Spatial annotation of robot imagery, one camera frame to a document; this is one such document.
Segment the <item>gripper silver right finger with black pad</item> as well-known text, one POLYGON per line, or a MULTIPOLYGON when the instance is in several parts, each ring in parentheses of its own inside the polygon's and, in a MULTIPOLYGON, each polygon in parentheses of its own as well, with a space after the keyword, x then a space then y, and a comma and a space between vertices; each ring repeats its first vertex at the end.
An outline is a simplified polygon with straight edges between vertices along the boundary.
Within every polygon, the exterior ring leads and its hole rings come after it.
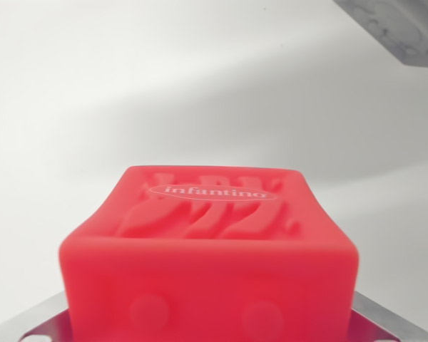
POLYGON ((356 292, 347 340, 428 342, 428 331, 356 292))

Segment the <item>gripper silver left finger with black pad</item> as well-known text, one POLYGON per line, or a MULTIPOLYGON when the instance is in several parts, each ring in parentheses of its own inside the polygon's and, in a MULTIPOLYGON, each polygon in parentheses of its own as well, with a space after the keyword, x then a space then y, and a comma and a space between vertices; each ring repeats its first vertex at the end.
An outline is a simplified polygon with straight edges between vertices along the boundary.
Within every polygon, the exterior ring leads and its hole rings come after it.
POLYGON ((64 291, 0 323, 0 341, 70 341, 70 319, 64 291))

